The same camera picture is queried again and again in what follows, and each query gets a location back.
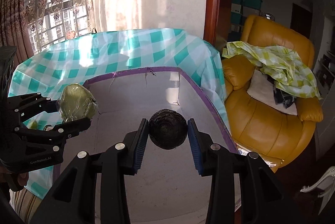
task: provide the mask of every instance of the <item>striped fabric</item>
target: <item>striped fabric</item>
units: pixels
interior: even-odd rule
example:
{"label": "striped fabric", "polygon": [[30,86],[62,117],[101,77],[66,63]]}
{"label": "striped fabric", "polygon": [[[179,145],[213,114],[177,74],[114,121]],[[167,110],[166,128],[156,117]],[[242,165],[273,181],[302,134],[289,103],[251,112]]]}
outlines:
{"label": "striped fabric", "polygon": [[27,224],[41,203],[41,199],[36,197],[26,188],[19,192],[10,192],[10,205],[14,208],[20,218]]}

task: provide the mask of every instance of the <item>dark ball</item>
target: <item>dark ball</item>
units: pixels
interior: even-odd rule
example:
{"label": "dark ball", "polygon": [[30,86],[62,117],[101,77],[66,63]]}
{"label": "dark ball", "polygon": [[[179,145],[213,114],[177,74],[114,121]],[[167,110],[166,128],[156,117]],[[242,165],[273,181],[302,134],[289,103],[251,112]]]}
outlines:
{"label": "dark ball", "polygon": [[149,136],[156,146],[167,150],[174,149],[186,139],[186,120],[176,111],[162,109],[149,120]]}

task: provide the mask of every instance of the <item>silver screw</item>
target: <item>silver screw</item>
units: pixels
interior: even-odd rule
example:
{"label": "silver screw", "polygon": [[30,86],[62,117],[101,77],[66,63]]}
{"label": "silver screw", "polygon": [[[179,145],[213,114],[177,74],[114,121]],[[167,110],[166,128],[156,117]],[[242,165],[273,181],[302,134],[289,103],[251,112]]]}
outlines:
{"label": "silver screw", "polygon": [[258,158],[258,153],[257,152],[249,152],[249,157],[252,158],[252,159],[257,159]]}
{"label": "silver screw", "polygon": [[210,148],[212,149],[212,150],[220,150],[220,145],[219,144],[212,144],[211,146],[210,146]]}
{"label": "silver screw", "polygon": [[124,149],[125,147],[126,147],[126,145],[125,145],[124,143],[118,143],[118,144],[115,145],[115,148],[116,148],[117,150],[122,150],[122,149]]}
{"label": "silver screw", "polygon": [[82,159],[82,158],[85,158],[86,155],[87,155],[87,152],[86,152],[86,151],[80,151],[80,152],[78,152],[77,157],[78,157],[79,159]]}

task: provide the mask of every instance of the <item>armchair armrest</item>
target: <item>armchair armrest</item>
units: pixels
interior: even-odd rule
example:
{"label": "armchair armrest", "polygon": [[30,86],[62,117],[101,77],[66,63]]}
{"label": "armchair armrest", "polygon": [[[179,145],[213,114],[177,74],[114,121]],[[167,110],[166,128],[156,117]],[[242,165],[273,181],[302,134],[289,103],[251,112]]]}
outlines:
{"label": "armchair armrest", "polygon": [[222,60],[225,79],[233,85],[234,90],[241,89],[254,74],[254,65],[243,55]]}
{"label": "armchair armrest", "polygon": [[297,97],[295,100],[296,111],[300,121],[321,122],[323,112],[317,97],[302,98]]}

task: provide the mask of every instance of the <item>yellow leather armchair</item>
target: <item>yellow leather armchair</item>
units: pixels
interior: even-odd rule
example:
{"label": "yellow leather armchair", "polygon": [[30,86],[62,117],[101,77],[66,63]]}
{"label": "yellow leather armchair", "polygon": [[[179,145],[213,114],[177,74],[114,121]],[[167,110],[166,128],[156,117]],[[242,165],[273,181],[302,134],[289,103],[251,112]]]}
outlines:
{"label": "yellow leather armchair", "polygon": [[[250,15],[241,41],[254,46],[281,45],[294,49],[309,68],[313,65],[314,47],[310,40],[274,21]],[[258,152],[276,164],[275,172],[292,162],[309,144],[316,122],[323,119],[319,100],[297,98],[298,115],[288,115],[251,98],[247,93],[255,67],[238,55],[222,61],[227,99],[225,106],[234,141]]]}

